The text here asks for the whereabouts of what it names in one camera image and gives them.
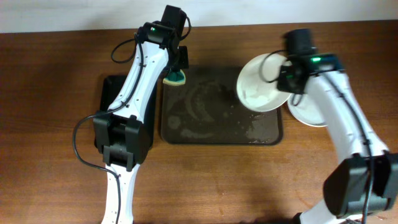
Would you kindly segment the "green and yellow sponge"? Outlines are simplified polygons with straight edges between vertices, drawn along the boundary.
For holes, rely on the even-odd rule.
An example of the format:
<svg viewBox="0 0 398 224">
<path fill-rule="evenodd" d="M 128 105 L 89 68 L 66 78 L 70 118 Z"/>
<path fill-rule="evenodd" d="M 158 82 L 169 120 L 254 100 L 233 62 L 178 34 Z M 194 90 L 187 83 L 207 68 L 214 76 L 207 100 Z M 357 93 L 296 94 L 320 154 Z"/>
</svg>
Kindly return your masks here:
<svg viewBox="0 0 398 224">
<path fill-rule="evenodd" d="M 186 83 L 186 76 L 183 70 L 171 71 L 162 80 L 164 85 L 181 86 Z"/>
</svg>

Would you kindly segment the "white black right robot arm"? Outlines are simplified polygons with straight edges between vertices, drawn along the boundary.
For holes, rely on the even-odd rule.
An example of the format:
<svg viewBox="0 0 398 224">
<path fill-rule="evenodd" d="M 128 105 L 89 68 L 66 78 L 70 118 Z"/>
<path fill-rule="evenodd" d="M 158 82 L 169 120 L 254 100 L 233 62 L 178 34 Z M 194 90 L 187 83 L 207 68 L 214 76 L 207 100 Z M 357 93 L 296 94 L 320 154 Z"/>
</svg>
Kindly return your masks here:
<svg viewBox="0 0 398 224">
<path fill-rule="evenodd" d="M 366 223 L 397 200 L 397 154 L 367 121 L 335 54 L 320 54 L 309 29 L 284 34 L 290 65 L 280 68 L 277 89 L 307 95 L 323 116 L 339 165 L 323 183 L 323 198 L 293 223 Z"/>
</svg>

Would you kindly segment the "pale green plate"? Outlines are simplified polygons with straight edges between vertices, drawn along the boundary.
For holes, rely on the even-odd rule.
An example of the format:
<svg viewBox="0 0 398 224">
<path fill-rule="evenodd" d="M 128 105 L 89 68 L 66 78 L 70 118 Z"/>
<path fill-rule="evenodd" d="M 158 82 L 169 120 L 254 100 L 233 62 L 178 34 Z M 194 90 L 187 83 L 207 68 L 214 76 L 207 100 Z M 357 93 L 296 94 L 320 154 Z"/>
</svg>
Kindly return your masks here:
<svg viewBox="0 0 398 224">
<path fill-rule="evenodd" d="M 307 126 L 322 128 L 327 124 L 317 106 L 308 95 L 292 94 L 287 100 L 292 116 Z"/>
</svg>

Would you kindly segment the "cream white plate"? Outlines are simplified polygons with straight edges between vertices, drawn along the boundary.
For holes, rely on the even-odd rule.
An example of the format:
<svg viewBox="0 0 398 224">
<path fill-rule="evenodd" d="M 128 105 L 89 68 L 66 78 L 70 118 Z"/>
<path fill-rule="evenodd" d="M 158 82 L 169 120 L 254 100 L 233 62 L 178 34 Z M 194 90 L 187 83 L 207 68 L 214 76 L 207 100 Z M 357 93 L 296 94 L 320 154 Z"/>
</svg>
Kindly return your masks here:
<svg viewBox="0 0 398 224">
<path fill-rule="evenodd" d="M 276 78 L 286 58 L 280 54 L 262 54 L 251 59 L 239 73 L 236 93 L 239 101 L 255 112 L 272 111 L 283 105 L 290 93 L 277 89 Z"/>
</svg>

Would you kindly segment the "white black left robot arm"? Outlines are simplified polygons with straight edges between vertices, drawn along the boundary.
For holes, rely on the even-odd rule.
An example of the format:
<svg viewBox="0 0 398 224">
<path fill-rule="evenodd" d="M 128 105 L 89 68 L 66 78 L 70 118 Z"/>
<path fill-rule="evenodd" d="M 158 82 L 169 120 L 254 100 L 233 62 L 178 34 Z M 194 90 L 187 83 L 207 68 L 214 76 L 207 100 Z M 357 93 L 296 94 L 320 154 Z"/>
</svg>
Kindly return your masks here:
<svg viewBox="0 0 398 224">
<path fill-rule="evenodd" d="M 149 116 L 159 78 L 184 85 L 188 53 L 180 42 L 190 20 L 179 7 L 167 5 L 161 20 L 146 22 L 134 35 L 132 67 L 118 95 L 93 120 L 95 145 L 108 178 L 103 223 L 133 223 L 132 201 L 137 171 L 153 143 Z"/>
</svg>

